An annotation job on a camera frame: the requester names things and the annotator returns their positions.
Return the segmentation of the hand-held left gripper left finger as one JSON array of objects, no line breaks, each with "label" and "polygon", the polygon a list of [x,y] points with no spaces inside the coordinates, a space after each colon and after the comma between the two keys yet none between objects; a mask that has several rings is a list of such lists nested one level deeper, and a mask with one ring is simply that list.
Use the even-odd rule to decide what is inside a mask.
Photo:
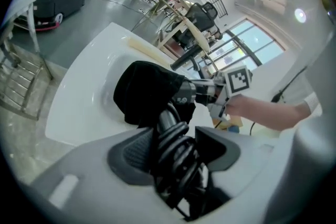
[{"label": "hand-held left gripper left finger", "polygon": [[76,147],[33,181],[36,204],[55,224],[184,224],[152,180],[138,185],[118,176],[143,176],[124,160],[121,148],[151,133],[136,129]]}]

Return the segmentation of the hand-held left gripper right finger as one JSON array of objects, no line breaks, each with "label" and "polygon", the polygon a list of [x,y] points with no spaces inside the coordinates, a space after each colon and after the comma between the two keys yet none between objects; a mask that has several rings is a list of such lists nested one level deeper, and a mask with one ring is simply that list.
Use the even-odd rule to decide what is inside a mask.
[{"label": "hand-held left gripper right finger", "polygon": [[277,138],[196,127],[198,151],[208,169],[208,193],[215,206],[201,221],[264,221],[272,181],[264,171]]}]

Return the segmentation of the person's right forearm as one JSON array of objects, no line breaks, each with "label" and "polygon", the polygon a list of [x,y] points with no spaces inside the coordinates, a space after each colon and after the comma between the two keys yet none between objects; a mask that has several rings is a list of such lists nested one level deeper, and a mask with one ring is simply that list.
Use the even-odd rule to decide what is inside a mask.
[{"label": "person's right forearm", "polygon": [[230,98],[225,107],[225,113],[229,115],[240,116],[276,131],[292,128],[311,114],[305,102],[298,105],[273,103],[241,94]]}]

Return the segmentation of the black cloth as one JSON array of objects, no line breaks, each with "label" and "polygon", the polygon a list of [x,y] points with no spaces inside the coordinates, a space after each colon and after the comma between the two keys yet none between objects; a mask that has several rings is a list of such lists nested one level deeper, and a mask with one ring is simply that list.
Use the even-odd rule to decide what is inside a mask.
[{"label": "black cloth", "polygon": [[120,77],[113,100],[126,123],[155,127],[158,117],[187,79],[147,61],[135,61]]}]

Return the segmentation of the large window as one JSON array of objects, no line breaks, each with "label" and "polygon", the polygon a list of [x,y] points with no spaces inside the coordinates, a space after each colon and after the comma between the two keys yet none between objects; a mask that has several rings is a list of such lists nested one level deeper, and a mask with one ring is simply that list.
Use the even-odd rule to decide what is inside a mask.
[{"label": "large window", "polygon": [[199,65],[213,74],[217,70],[246,65],[254,70],[286,49],[272,35],[259,25],[244,19],[226,30],[221,40],[211,47],[207,54],[199,54],[195,59]]}]

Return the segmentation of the metal sink stand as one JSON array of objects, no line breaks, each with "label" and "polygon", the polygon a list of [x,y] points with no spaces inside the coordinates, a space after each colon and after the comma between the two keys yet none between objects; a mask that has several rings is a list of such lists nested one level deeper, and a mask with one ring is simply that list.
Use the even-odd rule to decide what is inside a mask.
[{"label": "metal sink stand", "polygon": [[[23,118],[38,121],[42,104],[31,113],[28,106],[33,103],[33,91],[36,87],[39,75],[43,72],[49,81],[53,76],[40,53],[34,23],[33,4],[24,7],[12,5],[8,9],[9,17],[3,26],[0,27],[0,107],[17,114]],[[22,28],[27,30],[33,41],[35,58],[29,60],[16,51],[13,42],[13,28],[21,25],[15,20],[25,16],[27,26]]]}]

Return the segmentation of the person's white shirt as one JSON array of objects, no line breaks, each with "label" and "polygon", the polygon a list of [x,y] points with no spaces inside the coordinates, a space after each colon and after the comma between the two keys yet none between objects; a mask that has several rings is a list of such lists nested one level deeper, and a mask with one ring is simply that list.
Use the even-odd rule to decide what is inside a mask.
[{"label": "person's white shirt", "polygon": [[295,129],[285,173],[269,202],[270,224],[311,224],[333,217],[336,204],[336,0],[322,0],[333,23],[323,50],[306,71],[321,116]]}]

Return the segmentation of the round ceiling spotlight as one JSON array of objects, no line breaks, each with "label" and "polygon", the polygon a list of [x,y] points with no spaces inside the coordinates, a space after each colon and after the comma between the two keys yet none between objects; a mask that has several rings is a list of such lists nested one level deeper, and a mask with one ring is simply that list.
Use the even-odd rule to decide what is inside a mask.
[{"label": "round ceiling spotlight", "polygon": [[295,18],[300,23],[305,23],[307,20],[305,12],[300,8],[295,9]]}]

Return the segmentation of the black faucet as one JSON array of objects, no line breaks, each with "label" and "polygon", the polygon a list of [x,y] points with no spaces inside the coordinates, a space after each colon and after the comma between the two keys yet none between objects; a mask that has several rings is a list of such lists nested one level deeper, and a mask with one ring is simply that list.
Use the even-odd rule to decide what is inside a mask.
[{"label": "black faucet", "polygon": [[186,62],[191,61],[193,64],[194,71],[197,71],[200,78],[204,79],[205,77],[201,71],[201,68],[198,62],[196,62],[196,60],[194,59],[195,56],[197,56],[201,51],[202,51],[202,48],[200,46],[193,46],[185,54],[183,54],[180,58],[178,58],[178,60],[176,60],[174,63],[170,65],[171,69],[175,71],[179,67],[184,65]]}]

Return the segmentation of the beige wooden strip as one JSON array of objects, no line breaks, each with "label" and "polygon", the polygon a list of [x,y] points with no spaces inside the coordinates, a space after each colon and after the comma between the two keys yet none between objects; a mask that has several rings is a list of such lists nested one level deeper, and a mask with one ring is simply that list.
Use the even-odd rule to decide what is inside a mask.
[{"label": "beige wooden strip", "polygon": [[128,46],[139,51],[140,53],[148,56],[152,60],[156,61],[165,68],[170,68],[171,59],[163,53],[161,50],[157,49],[153,45],[146,45],[143,42],[140,42],[134,38],[128,38]]}]

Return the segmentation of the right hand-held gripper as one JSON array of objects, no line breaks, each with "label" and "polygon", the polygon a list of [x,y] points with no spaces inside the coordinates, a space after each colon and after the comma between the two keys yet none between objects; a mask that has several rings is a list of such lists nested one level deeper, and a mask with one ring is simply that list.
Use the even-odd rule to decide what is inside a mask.
[{"label": "right hand-held gripper", "polygon": [[214,87],[214,94],[197,93],[195,102],[208,105],[212,119],[226,120],[226,105],[228,101],[239,94],[245,93],[251,87],[252,72],[246,65],[217,71],[213,79],[190,80],[196,87]]}]

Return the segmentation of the black high-back office chair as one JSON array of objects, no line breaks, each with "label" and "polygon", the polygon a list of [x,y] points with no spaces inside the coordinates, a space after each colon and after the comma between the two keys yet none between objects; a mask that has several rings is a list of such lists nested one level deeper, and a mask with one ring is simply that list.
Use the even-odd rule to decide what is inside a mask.
[{"label": "black high-back office chair", "polygon": [[[215,24],[215,18],[217,17],[218,12],[217,9],[213,6],[212,3],[206,2],[204,5],[199,3],[193,4],[185,17],[189,19],[189,21],[200,31],[200,32],[210,32],[211,35],[216,35],[217,33],[219,37],[222,34],[219,31],[219,28]],[[179,30],[176,34],[174,34],[173,39],[183,48],[187,49],[196,44],[196,40],[187,28],[184,31]]]}]

